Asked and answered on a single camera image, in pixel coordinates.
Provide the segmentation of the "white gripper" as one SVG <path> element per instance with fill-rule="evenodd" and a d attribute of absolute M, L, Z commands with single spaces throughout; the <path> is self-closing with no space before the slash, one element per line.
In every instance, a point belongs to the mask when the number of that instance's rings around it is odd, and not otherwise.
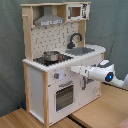
<path fill-rule="evenodd" d="M 90 66 L 72 66 L 71 71 L 78 73 L 82 76 L 88 77 L 89 70 L 91 69 Z"/>

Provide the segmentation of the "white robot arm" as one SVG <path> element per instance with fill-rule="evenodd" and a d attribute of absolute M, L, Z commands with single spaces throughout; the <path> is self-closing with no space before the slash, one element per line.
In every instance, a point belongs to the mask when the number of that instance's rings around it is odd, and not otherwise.
<path fill-rule="evenodd" d="M 98 66 L 72 66 L 71 71 L 128 91 L 128 74 L 124 80 L 117 79 L 114 65 L 110 65 L 108 60 L 101 61 Z"/>

